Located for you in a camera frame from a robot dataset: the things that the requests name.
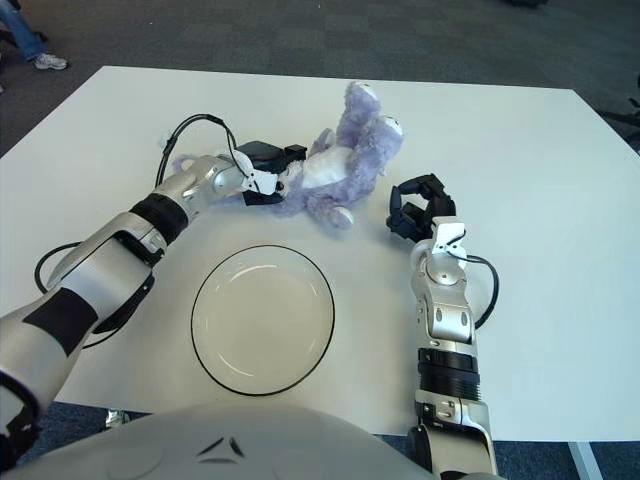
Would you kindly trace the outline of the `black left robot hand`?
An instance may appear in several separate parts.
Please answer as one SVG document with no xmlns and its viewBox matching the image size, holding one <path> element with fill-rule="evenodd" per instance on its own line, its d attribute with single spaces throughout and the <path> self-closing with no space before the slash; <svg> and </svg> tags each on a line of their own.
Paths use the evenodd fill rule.
<svg viewBox="0 0 640 480">
<path fill-rule="evenodd" d="M 238 152 L 247 157 L 252 165 L 248 187 L 242 193 L 245 205 L 281 203 L 293 178 L 297 176 L 290 165 L 294 163 L 295 167 L 299 167 L 306 159 L 306 151 L 306 147 L 298 144 L 280 148 L 261 141 L 239 146 Z"/>
</svg>

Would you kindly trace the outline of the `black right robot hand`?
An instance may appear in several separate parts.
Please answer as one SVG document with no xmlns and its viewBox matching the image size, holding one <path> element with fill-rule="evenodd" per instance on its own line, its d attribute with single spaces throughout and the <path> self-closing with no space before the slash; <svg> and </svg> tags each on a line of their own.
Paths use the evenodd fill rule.
<svg viewBox="0 0 640 480">
<path fill-rule="evenodd" d="M 427 201 L 426 207 L 422 209 L 411 202 L 402 203 L 405 195 L 420 195 Z M 392 187 L 386 226 L 401 238 L 417 243 L 432 238 L 436 217 L 455 215 L 455 202 L 445 192 L 444 185 L 434 174 L 428 174 Z"/>
</svg>

